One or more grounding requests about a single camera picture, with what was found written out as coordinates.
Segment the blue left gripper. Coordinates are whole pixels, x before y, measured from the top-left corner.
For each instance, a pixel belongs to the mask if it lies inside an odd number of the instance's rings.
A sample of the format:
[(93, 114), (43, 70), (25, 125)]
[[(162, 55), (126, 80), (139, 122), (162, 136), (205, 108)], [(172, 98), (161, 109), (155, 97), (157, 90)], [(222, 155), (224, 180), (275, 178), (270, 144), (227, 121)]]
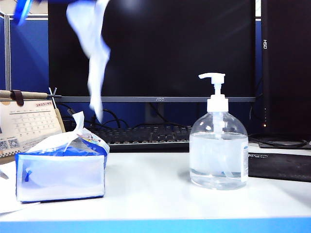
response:
[[(47, 0), (49, 3), (74, 3), (74, 2), (96, 2), (96, 0)], [(16, 3), (13, 20), (16, 25), (22, 25), (31, 9), (33, 0), (18, 0)]]

